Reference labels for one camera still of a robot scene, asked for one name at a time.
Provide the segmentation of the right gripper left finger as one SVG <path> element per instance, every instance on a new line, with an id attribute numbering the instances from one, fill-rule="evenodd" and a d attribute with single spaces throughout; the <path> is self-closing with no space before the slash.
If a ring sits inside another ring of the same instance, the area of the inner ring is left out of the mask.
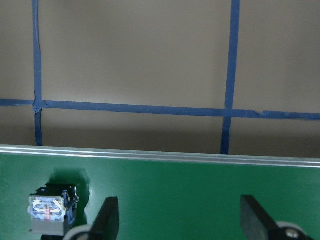
<path id="1" fill-rule="evenodd" d="M 107 197 L 91 227 L 92 240 L 116 240 L 119 233 L 119 201 Z"/>

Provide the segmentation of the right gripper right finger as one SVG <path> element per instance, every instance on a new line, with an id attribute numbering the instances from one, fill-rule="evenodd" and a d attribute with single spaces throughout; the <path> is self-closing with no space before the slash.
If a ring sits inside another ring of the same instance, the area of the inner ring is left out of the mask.
<path id="1" fill-rule="evenodd" d="M 270 240 L 279 227 L 252 195 L 240 197 L 240 226 L 247 240 Z"/>

